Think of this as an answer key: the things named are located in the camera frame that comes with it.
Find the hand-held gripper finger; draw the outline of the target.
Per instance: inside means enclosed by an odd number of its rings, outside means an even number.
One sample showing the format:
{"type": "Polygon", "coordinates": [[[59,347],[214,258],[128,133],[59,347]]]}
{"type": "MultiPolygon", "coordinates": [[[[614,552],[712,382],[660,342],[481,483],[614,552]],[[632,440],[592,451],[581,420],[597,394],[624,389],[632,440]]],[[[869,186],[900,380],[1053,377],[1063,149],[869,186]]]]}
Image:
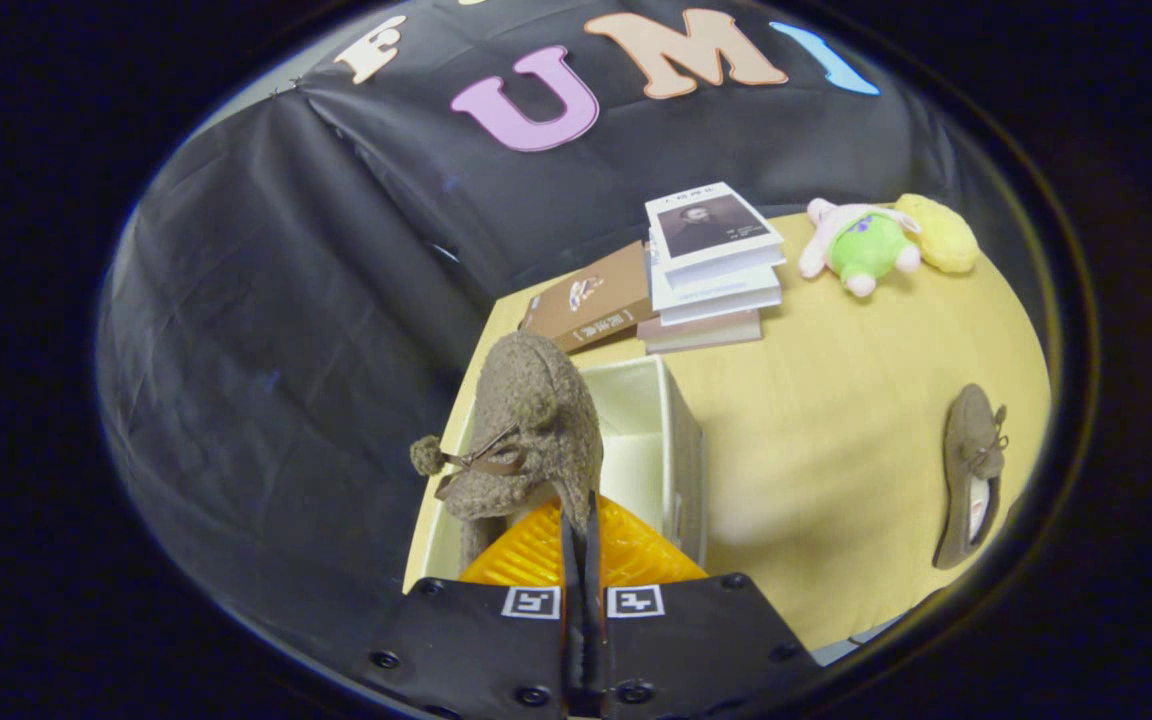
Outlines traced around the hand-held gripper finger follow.
{"type": "Polygon", "coordinates": [[[550,585],[416,582],[361,652],[361,683],[416,719],[564,719],[582,683],[584,579],[567,511],[550,585]]]}
{"type": "Polygon", "coordinates": [[[748,574],[704,573],[611,498],[589,558],[588,687],[604,719],[755,719],[823,674],[748,574]]]}

